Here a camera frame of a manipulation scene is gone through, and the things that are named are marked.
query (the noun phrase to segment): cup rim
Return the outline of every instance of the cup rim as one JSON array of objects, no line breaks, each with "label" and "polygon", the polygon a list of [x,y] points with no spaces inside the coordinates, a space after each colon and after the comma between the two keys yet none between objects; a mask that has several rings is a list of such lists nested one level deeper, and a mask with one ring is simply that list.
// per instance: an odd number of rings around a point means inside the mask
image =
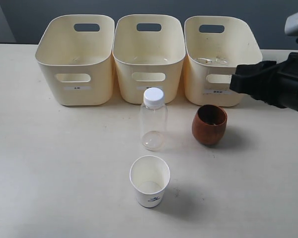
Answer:
[{"label": "cup rim", "polygon": [[[217,109],[220,109],[223,113],[224,113],[224,115],[225,115],[225,120],[221,123],[221,124],[217,124],[217,125],[211,125],[211,124],[207,124],[206,122],[204,122],[200,117],[199,117],[199,110],[202,108],[202,107],[205,107],[205,106],[212,106],[212,107],[215,107],[215,108],[217,108]],[[226,113],[226,111],[223,109],[223,108],[221,108],[221,107],[219,107],[219,106],[216,106],[216,105],[213,105],[213,104],[205,104],[205,105],[203,105],[203,106],[200,106],[199,107],[199,109],[197,110],[197,116],[198,116],[198,119],[203,123],[203,124],[205,124],[205,125],[208,125],[208,126],[220,126],[220,125],[223,125],[223,124],[225,124],[226,122],[227,122],[227,113]]]},{"label": "cup rim", "polygon": [[[168,169],[168,174],[169,174],[168,182],[167,182],[166,185],[165,185],[161,190],[159,190],[158,192],[153,192],[153,193],[145,193],[145,192],[142,192],[142,191],[140,191],[140,190],[135,186],[135,184],[133,183],[133,181],[132,181],[132,179],[131,179],[131,171],[132,171],[132,169],[133,169],[135,163],[136,163],[138,160],[140,160],[140,159],[142,159],[142,158],[144,158],[144,157],[155,157],[155,158],[158,158],[158,159],[160,159],[160,160],[166,165],[166,167],[167,167],[167,169]],[[164,191],[165,188],[168,186],[168,184],[169,184],[169,182],[170,182],[170,178],[171,178],[171,173],[170,173],[170,168],[169,168],[168,164],[167,164],[166,161],[164,161],[162,158],[160,158],[160,157],[158,157],[158,156],[155,156],[155,155],[144,155],[144,156],[139,157],[138,159],[136,159],[136,160],[133,162],[133,164],[132,164],[131,167],[130,167],[130,171],[129,171],[129,180],[130,180],[131,184],[133,185],[133,187],[134,187],[138,192],[140,192],[141,194],[144,194],[144,195],[155,195],[155,194],[158,194],[158,193]]]}]

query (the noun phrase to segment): white bottle cap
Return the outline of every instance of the white bottle cap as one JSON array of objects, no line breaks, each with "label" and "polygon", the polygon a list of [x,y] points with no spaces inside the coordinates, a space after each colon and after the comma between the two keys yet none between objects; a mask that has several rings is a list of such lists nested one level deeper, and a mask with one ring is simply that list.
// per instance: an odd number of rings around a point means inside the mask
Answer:
[{"label": "white bottle cap", "polygon": [[159,88],[149,88],[144,92],[144,104],[149,108],[160,107],[164,104],[164,93]]}]

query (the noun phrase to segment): table surface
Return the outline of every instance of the table surface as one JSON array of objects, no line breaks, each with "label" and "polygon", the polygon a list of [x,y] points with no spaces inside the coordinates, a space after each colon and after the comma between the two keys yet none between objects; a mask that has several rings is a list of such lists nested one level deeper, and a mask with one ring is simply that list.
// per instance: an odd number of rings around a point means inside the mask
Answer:
[{"label": "table surface", "polygon": [[[64,107],[35,60],[35,45],[0,45],[0,238],[298,238],[298,113],[245,97],[226,109],[215,147],[191,134],[198,106],[183,83],[168,104],[168,140],[140,143],[139,106],[112,99]],[[263,51],[284,60],[287,51]],[[132,162],[163,158],[161,204],[140,206]]]}]

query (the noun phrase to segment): paper cup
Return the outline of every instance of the paper cup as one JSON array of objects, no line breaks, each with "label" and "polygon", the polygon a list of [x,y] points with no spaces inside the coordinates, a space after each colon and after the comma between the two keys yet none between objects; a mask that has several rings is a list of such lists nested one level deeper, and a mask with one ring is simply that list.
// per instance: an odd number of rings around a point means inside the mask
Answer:
[{"label": "paper cup", "polygon": [[136,199],[144,207],[155,207],[161,202],[169,181],[169,166],[157,156],[142,156],[130,168],[130,182],[136,190]]}]

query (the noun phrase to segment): cup logo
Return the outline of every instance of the cup logo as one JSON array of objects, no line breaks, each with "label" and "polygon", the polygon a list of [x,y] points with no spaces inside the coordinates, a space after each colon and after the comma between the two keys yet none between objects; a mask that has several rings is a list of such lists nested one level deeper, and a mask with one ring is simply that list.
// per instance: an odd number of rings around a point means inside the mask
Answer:
[{"label": "cup logo", "polygon": [[157,201],[159,199],[160,199],[159,196],[158,197],[154,197],[154,198],[151,198],[150,200],[148,200],[148,202],[154,202],[154,201]]}]

